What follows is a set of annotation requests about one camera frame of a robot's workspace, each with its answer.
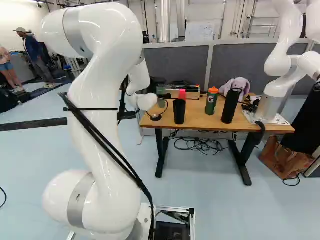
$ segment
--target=brown bag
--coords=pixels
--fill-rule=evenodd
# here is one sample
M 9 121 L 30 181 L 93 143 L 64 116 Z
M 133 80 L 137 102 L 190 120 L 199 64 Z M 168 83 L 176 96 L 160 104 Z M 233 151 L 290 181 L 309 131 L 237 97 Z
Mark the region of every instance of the brown bag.
M 295 178 L 315 161 L 310 155 L 285 148 L 276 136 L 269 137 L 259 159 L 282 180 Z

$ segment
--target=blue jacket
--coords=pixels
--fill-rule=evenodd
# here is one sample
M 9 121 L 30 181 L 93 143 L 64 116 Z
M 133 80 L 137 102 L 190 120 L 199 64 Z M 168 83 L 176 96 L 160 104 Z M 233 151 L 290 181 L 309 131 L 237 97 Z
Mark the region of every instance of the blue jacket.
M 25 37 L 25 50 L 33 62 L 37 61 L 38 56 L 41 54 L 39 43 L 32 36 Z

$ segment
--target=purple plush toy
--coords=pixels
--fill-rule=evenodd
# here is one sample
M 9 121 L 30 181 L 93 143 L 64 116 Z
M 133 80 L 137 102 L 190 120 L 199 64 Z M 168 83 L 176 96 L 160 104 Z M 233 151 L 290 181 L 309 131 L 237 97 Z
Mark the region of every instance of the purple plush toy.
M 220 87 L 219 93 L 223 94 L 226 97 L 231 88 L 242 89 L 242 92 L 239 97 L 239 102 L 242 102 L 244 100 L 244 95 L 248 94 L 250 91 L 250 82 L 243 77 L 231 79 L 225 85 Z

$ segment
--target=pink bottle cap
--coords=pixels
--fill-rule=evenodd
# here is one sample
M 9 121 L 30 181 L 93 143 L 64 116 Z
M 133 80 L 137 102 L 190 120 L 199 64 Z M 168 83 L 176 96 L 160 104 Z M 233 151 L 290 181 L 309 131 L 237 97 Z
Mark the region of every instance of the pink bottle cap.
M 186 100 L 187 99 L 187 93 L 185 89 L 180 89 L 179 91 L 179 99 Z

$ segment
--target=hat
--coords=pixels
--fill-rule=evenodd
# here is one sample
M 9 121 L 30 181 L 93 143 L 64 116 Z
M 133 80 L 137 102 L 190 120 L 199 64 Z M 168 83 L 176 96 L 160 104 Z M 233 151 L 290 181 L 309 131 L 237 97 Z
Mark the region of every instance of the hat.
M 23 27 L 18 27 L 16 30 L 13 30 L 14 32 L 22 32 L 24 34 L 27 33 L 27 31 Z

